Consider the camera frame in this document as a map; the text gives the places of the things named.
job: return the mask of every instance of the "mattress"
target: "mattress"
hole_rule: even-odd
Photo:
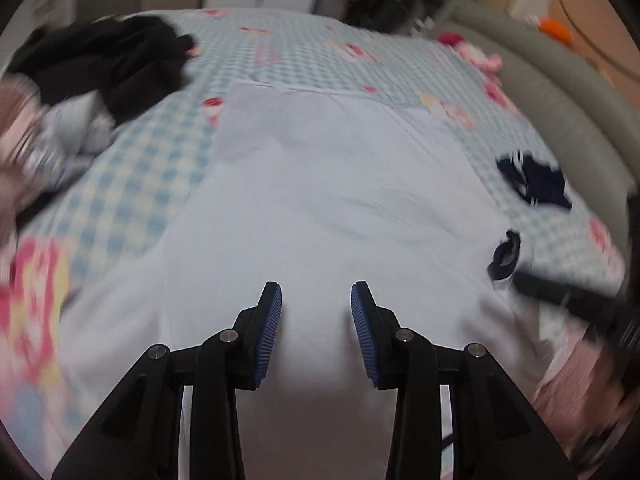
[[[26,230],[59,241],[70,258],[74,286],[88,285],[156,245],[209,171],[226,94],[234,83],[248,80],[355,92],[399,107],[427,108],[447,123],[494,205],[522,234],[534,270],[610,291],[619,287],[622,260],[570,185],[566,193],[573,207],[567,212],[532,208],[502,179],[498,156],[525,150],[549,164],[556,160],[529,121],[489,98],[484,76],[449,48],[275,10],[209,9],[165,16],[180,33],[193,34],[202,48],[186,67],[188,83],[121,126],[114,145]],[[58,406],[65,410],[65,428],[52,434],[46,412],[26,415],[31,404],[42,403],[35,398],[41,394],[26,385],[8,429],[27,458],[46,473],[51,457],[68,446],[95,399],[71,390]]]

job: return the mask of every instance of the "checkered bedsheet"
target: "checkered bedsheet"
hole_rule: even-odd
[[[618,279],[606,233],[594,238],[593,215],[575,193],[568,190],[570,214],[532,208],[502,179],[497,156],[530,150],[541,161],[554,157],[524,117],[489,99],[482,74],[451,49],[276,10],[168,12],[166,18],[203,49],[186,67],[190,82],[121,126],[114,145],[26,230],[63,244],[74,286],[156,243],[207,172],[220,108],[211,99],[223,101],[236,80],[369,92],[396,105],[428,106],[450,120],[495,203],[533,247],[534,268],[585,283]]]

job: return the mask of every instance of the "brown floor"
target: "brown floor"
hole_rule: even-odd
[[[592,43],[596,44],[609,57],[640,75],[638,47],[607,0],[562,1],[571,19]],[[640,83],[616,70],[576,33],[559,0],[553,0],[549,15],[563,22],[574,32],[574,50],[580,56],[596,62],[601,69],[604,69],[616,89],[633,107],[640,110]]]

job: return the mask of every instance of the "pink plush toy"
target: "pink plush toy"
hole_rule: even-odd
[[[499,54],[486,56],[482,49],[472,45],[455,32],[443,32],[438,37],[438,41],[442,44],[449,45],[460,54],[462,59],[471,63],[488,77],[494,76],[502,69],[502,58]]]

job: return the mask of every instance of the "pile of clothes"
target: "pile of clothes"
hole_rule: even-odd
[[[194,47],[155,16],[34,31],[0,79],[0,286],[10,280],[15,220],[77,180],[116,126],[179,90]]]

